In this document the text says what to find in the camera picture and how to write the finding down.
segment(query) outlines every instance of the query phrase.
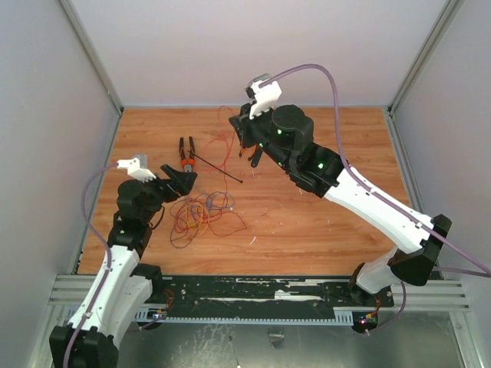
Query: white bracket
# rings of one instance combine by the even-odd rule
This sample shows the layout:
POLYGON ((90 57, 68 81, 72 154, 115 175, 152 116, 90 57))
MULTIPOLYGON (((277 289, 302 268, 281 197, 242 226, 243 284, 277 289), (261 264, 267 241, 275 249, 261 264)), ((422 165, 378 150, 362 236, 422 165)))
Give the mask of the white bracket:
POLYGON ((249 112, 249 119, 254 119, 254 117, 258 117, 262 113, 273 108, 276 101, 278 101, 279 97, 282 95, 282 89, 279 87, 278 82, 273 82, 259 88, 259 85, 268 79, 270 79, 270 76, 265 74, 261 77, 257 77, 256 79, 252 80, 251 83, 249 83, 249 87, 254 92, 255 100, 255 103, 251 106, 251 110, 249 112))
POLYGON ((127 169, 129 176, 141 182, 149 182, 157 178, 153 172, 147 169, 147 155, 137 155, 132 159, 119 159, 117 168, 127 169))

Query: purple tube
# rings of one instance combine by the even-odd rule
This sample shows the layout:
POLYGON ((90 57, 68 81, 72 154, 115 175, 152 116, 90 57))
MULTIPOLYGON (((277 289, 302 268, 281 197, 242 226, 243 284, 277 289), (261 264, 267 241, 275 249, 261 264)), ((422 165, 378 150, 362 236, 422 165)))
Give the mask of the purple tube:
MULTIPOLYGON (((371 187, 368 186, 367 184, 365 184, 363 181, 361 181, 354 174, 354 172, 351 171, 350 164, 346 160, 346 155, 344 154, 344 149, 343 149, 343 145, 342 145, 342 142, 341 142, 341 123, 340 123, 340 119, 339 119, 338 89, 336 88, 336 83, 334 82, 334 78, 332 77, 331 73, 329 73, 329 71, 325 67, 322 67, 321 65, 317 65, 317 64, 303 64, 303 65, 299 65, 297 67, 293 67, 292 69, 288 69, 287 71, 283 71, 280 74, 275 75, 271 79, 268 79, 268 80, 262 82, 259 85, 259 87, 264 87, 264 86, 266 86, 266 85, 268 85, 270 83, 273 83, 275 81, 279 81, 280 79, 282 79, 283 77, 286 77, 287 75, 290 75, 290 74, 295 73, 297 71, 303 71, 304 69, 317 69, 318 71, 321 71, 322 73, 324 73, 324 75, 329 79, 329 82, 331 82, 332 96, 333 96, 333 100, 334 100, 334 128, 335 128, 335 131, 336 131, 336 140, 338 142, 339 156, 341 157, 341 161, 343 162, 344 168, 346 169, 346 171, 348 172, 348 174, 351 176, 351 178, 353 178, 353 180, 359 186, 361 186, 363 189, 365 189, 367 192, 370 192, 371 187)), ((414 224, 418 224, 420 222, 417 218, 415 218, 414 216, 412 216, 409 212, 406 212, 404 209, 400 208, 398 205, 396 205, 396 204, 392 203, 391 201, 389 201, 388 199, 384 198, 379 193, 373 192, 372 195, 375 196, 376 198, 380 199, 386 205, 389 205, 391 208, 393 208, 396 211, 398 211, 401 215, 406 216, 414 224)), ((435 232, 433 229, 429 228, 425 224, 422 224, 421 225, 421 228, 424 231, 428 232, 433 237, 435 237, 438 240, 440 240, 445 245, 449 246, 453 251, 455 251, 457 254, 461 255, 462 257, 464 257, 467 261, 473 263, 475 266, 477 266, 478 268, 480 268, 481 270, 483 270, 483 273, 482 274, 480 274, 480 273, 473 273, 474 275, 491 278, 491 269, 489 269, 484 263, 482 263, 478 259, 472 257, 471 255, 468 255, 466 252, 462 251, 456 245, 452 244, 448 239, 444 238, 442 235, 438 234, 437 232, 435 232)))
MULTIPOLYGON (((102 287, 104 286, 104 283, 106 282, 107 276, 109 275, 110 272, 110 266, 112 264, 112 257, 110 253, 110 248, 109 244, 106 242, 106 239, 95 229, 95 227, 91 224, 91 220, 88 218, 87 212, 85 210, 85 197, 87 195, 87 190, 89 189, 89 185, 99 176, 101 176, 103 173, 108 171, 109 169, 116 167, 117 163, 113 163, 112 165, 105 166, 103 169, 98 170, 95 174, 93 174, 88 181, 85 183, 84 189, 82 190, 82 197, 81 197, 81 210, 82 210, 82 216, 84 218, 84 221, 87 223, 87 227, 97 236, 97 238, 102 242, 104 246, 104 250, 106 252, 106 259, 107 259, 107 270, 104 271, 104 274, 102 275, 101 282, 99 282, 99 285, 96 288, 96 291, 94 292, 94 295, 92 296, 91 300, 89 301, 89 304, 87 306, 87 309, 85 310, 85 313, 90 313, 92 311, 92 308, 94 307, 95 302, 97 301, 97 297, 101 293, 102 287)), ((83 316, 80 319, 80 323, 78 326, 75 328, 75 331, 71 335, 70 340, 68 341, 67 349, 64 352, 63 356, 63 368, 68 368, 68 362, 70 361, 70 352, 71 349, 74 347, 75 340, 77 339, 78 334, 80 333, 82 327, 84 326, 85 321, 87 320, 87 317, 83 316)))

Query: white wall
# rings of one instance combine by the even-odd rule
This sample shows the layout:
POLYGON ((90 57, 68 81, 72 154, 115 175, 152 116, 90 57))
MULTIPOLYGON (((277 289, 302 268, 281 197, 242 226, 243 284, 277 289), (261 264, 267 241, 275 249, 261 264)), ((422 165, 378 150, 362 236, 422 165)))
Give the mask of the white wall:
MULTIPOLYGON (((240 105, 254 77, 312 62, 342 104, 387 106, 446 0, 72 2, 125 106, 240 105)), ((331 104, 302 74, 282 102, 331 104)))
POLYGON ((56 1, 0 8, 0 366, 25 368, 117 115, 56 1))
MULTIPOLYGON (((448 215, 450 238, 491 266, 489 14, 489 0, 464 2, 396 119, 427 212, 448 215)), ((449 250, 443 262, 472 267, 449 250)), ((455 277, 463 280, 489 355, 491 281, 455 277)))

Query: black wire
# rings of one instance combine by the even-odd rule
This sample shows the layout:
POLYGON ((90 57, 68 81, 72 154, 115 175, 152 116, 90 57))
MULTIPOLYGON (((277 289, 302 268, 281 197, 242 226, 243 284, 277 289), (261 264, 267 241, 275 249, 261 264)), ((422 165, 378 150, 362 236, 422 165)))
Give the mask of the black wire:
POLYGON ((155 224, 155 226, 151 226, 150 227, 150 230, 155 230, 156 228, 159 227, 160 223, 162 222, 162 219, 163 219, 163 207, 160 206, 160 218, 159 218, 159 221, 157 221, 157 223, 155 224))

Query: red wire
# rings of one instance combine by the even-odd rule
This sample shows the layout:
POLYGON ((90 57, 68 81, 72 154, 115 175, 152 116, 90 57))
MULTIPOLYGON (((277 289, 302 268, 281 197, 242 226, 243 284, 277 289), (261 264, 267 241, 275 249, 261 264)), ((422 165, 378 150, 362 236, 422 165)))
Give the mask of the red wire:
MULTIPOLYGON (((226 163, 230 157, 230 154, 232 153, 232 146, 233 146, 233 143, 235 141, 235 138, 236 138, 236 134, 235 134, 235 131, 232 129, 232 142, 230 143, 229 145, 229 141, 227 140, 226 138, 226 135, 224 134, 223 132, 223 122, 222 120, 220 119, 220 111, 223 109, 223 108, 226 108, 229 110, 230 113, 232 113, 233 115, 233 110, 230 108, 230 107, 227 107, 227 106, 220 106, 219 109, 218 109, 218 114, 217 114, 217 118, 218 118, 218 121, 219 121, 219 124, 220 124, 220 134, 213 140, 209 141, 204 147, 203 147, 203 157, 206 157, 206 149, 208 148, 208 146, 214 142, 217 142, 217 141, 223 141, 225 143, 225 146, 226 146, 226 155, 225 155, 225 159, 223 159, 223 162, 219 165, 216 165, 216 167, 220 168, 220 169, 223 169, 223 171, 226 171, 226 163)), ((213 173, 215 171, 217 171, 215 168, 210 168, 210 169, 201 169, 202 171, 206 172, 206 173, 213 173)))
MULTIPOLYGON (((226 108, 228 109, 231 113, 233 113, 233 110, 230 109, 229 107, 227 106, 221 106, 219 109, 218 109, 218 114, 217 114, 217 118, 218 118, 218 121, 219 121, 219 124, 220 124, 220 134, 214 138, 213 140, 211 140, 210 142, 208 142, 204 147, 203 147, 203 151, 206 150, 206 148, 214 143, 214 142, 219 142, 219 141, 222 141, 225 143, 226 145, 226 155, 225 155, 225 158, 223 159, 223 162, 220 164, 220 165, 217 165, 217 167, 223 169, 224 171, 226 171, 226 164, 228 162, 228 159, 230 157, 230 154, 232 153, 232 147, 233 147, 233 144, 235 142, 235 131, 232 130, 232 142, 229 144, 229 141, 227 140, 226 138, 226 135, 224 134, 224 130, 223 130, 223 122, 221 120, 221 117, 220 117, 220 113, 221 113, 221 110, 223 108, 226 108)), ((204 169, 203 171, 205 172, 214 172, 216 171, 216 169, 211 169, 211 170, 206 170, 204 169)), ((204 202, 199 200, 199 197, 201 196, 198 196, 196 198, 190 198, 190 199, 185 199, 183 201, 180 201, 180 202, 176 202, 175 204, 177 203, 182 203, 181 206, 179 207, 179 209, 177 210, 177 212, 175 214, 173 214, 173 207, 175 206, 175 204, 171 207, 170 209, 170 214, 174 217, 174 226, 173 226, 173 229, 170 233, 170 243, 171 245, 174 247, 174 248, 185 248, 187 247, 192 241, 193 239, 199 234, 199 229, 201 227, 201 225, 208 225, 209 229, 211 230, 211 232, 215 235, 215 236, 218 236, 220 238, 225 238, 227 236, 230 236, 232 234, 235 234, 236 232, 239 232, 239 231, 242 231, 242 230, 245 230, 247 229, 247 225, 246 223, 244 222, 244 220, 239 216, 237 215, 236 213, 234 212, 228 212, 226 211, 226 203, 228 202, 229 200, 229 197, 227 197, 228 195, 228 192, 229 192, 229 184, 227 182, 227 178, 226 178, 226 175, 224 174, 223 175, 223 181, 225 183, 225 192, 222 192, 223 194, 223 199, 222 199, 222 205, 221 206, 216 206, 216 207, 219 207, 218 209, 213 209, 213 208, 209 208, 207 207, 207 204, 208 204, 208 200, 210 197, 208 197, 204 202), (202 207, 208 209, 207 212, 204 212, 204 213, 200 213, 200 214, 195 214, 193 212, 193 203, 196 203, 197 205, 201 205, 202 207), (199 223, 199 226, 196 226, 196 230, 194 232, 194 234, 190 234, 190 232, 192 231, 192 227, 189 226, 189 220, 185 220, 186 217, 184 216, 187 216, 187 218, 189 219, 189 213, 188 211, 190 210, 190 214, 191 216, 193 217, 193 220, 196 221, 196 224, 198 224, 199 220, 201 221, 199 223), (231 213, 233 215, 235 215, 236 217, 239 218, 239 220, 241 221, 243 227, 241 228, 238 228, 230 233, 227 233, 227 234, 218 234, 216 232, 216 230, 213 228, 213 226, 211 225, 213 222, 216 222, 218 220, 220 220, 222 218, 222 216, 228 214, 228 213, 231 213), (173 234, 174 233, 177 233, 177 234, 180 234, 179 237, 177 238, 174 238, 173 237, 173 234), (183 246, 176 246, 174 244, 174 242, 176 240, 179 240, 181 238, 185 238, 186 236, 189 236, 189 241, 183 245, 183 246)))

